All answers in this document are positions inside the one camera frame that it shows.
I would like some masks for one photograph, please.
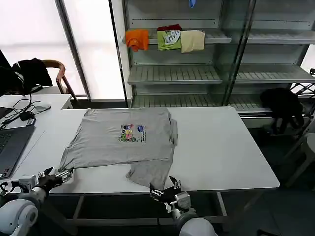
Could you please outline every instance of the blue object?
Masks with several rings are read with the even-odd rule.
[[[196,4],[196,0],[189,0],[189,6],[193,8]]]

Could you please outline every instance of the black cloth on shelf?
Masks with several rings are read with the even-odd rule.
[[[294,129],[304,125],[302,116],[303,106],[298,100],[298,96],[286,88],[272,88],[264,91],[260,100],[263,107],[269,108],[273,113],[275,122],[272,125],[274,133],[284,133],[287,124],[290,123]],[[282,118],[280,129],[277,129],[277,120]]]

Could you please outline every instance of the laptop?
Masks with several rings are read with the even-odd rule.
[[[35,126],[0,130],[0,179],[11,176]]]

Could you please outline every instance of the white table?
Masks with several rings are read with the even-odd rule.
[[[58,167],[63,151],[73,139],[85,111],[61,110],[54,114],[54,124],[28,153],[13,178],[37,174],[51,166]],[[217,193],[224,217],[220,222],[227,222],[221,191],[265,190],[279,187],[276,176],[234,108],[169,108],[169,111],[178,123],[178,145],[175,148],[170,175],[182,181],[183,190]],[[77,169],[73,180],[53,189],[52,193],[80,195],[148,193],[147,187],[135,184],[125,177],[129,169],[130,165]],[[169,186],[171,183],[168,180],[166,187]],[[246,207],[241,208],[241,211],[254,203],[260,194],[248,202]],[[91,221],[94,220],[76,219],[82,201],[79,201],[76,214],[70,221],[77,225],[91,225]],[[115,220],[96,221],[100,225],[122,224],[121,221]],[[159,220],[161,224],[170,223],[169,218]],[[136,222],[133,219],[132,223],[154,224],[155,221],[156,219],[139,219]]]
[[[22,98],[25,98],[25,97],[21,95],[2,96],[0,97],[0,106],[11,108],[17,101],[19,101]],[[23,163],[23,161],[28,156],[29,152],[35,146],[35,144],[40,139],[40,137],[43,135],[45,130],[54,125],[55,122],[53,120],[54,119],[53,115],[57,114],[61,109],[72,108],[70,100],[71,100],[70,94],[32,95],[32,102],[42,101],[42,102],[48,103],[51,105],[51,109],[35,116],[36,118],[35,131],[33,132],[27,146],[25,147],[24,152],[22,156],[20,157],[14,172]],[[28,103],[29,101],[27,100],[21,101],[15,106],[15,108],[17,109],[24,108],[28,105]],[[7,125],[6,128],[8,129],[8,128],[22,127],[22,126],[26,126],[26,123],[27,121],[21,121],[21,119],[18,118],[17,120]]]

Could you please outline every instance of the red cloth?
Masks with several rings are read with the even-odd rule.
[[[158,27],[157,31],[169,31],[169,30],[179,30],[182,31],[182,27],[179,24],[171,25],[171,26],[162,26]]]

